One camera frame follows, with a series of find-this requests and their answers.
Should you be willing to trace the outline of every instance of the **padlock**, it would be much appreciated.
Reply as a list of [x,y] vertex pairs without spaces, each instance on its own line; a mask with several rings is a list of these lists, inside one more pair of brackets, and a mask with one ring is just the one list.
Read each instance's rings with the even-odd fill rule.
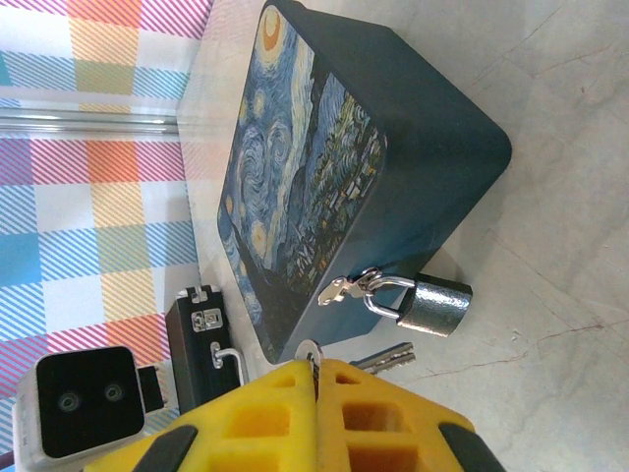
[[[373,296],[384,285],[408,288],[399,309],[378,305]],[[370,311],[391,318],[399,326],[438,336],[449,336],[461,323],[472,300],[472,287],[418,273],[414,280],[398,276],[375,277],[363,294]]]

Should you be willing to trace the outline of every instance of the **plaid fabric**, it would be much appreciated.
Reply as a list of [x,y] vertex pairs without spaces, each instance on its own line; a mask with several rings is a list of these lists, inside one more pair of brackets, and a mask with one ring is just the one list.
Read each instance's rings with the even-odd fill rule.
[[0,106],[174,113],[211,5],[0,0]]
[[0,266],[2,454],[17,381],[42,355],[169,357],[166,303],[200,284],[179,143],[0,137]]

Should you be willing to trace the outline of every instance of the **camera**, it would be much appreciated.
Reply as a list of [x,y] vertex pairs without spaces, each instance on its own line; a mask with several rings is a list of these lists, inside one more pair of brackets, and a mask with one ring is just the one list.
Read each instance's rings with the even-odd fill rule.
[[133,441],[144,426],[140,378],[123,346],[51,354],[18,384],[18,470],[75,471]]

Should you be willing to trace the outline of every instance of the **marble surface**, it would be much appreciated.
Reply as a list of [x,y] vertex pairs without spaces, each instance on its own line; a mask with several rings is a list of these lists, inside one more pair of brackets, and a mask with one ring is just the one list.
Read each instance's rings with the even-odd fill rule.
[[[514,147],[425,269],[474,287],[457,331],[383,320],[326,355],[411,340],[418,361],[383,376],[468,416],[509,471],[629,470],[629,3],[304,3],[392,27]],[[271,366],[215,216],[261,5],[216,1],[179,113],[202,278],[224,290],[254,376]]]

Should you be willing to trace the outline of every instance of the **black case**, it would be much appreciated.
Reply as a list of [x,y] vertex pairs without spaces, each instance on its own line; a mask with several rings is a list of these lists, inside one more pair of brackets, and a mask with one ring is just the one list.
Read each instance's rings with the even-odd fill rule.
[[[205,294],[206,300],[201,298],[201,293]],[[196,332],[193,315],[205,310],[218,310],[222,326]],[[232,347],[220,292],[212,292],[209,285],[186,289],[166,315],[166,330],[180,413],[186,413],[240,385],[231,356],[223,359],[221,369],[214,368],[212,363],[212,342],[217,341],[221,349]]]
[[391,29],[267,2],[218,212],[267,359],[369,332],[362,301],[321,307],[320,290],[370,266],[412,278],[510,154]]

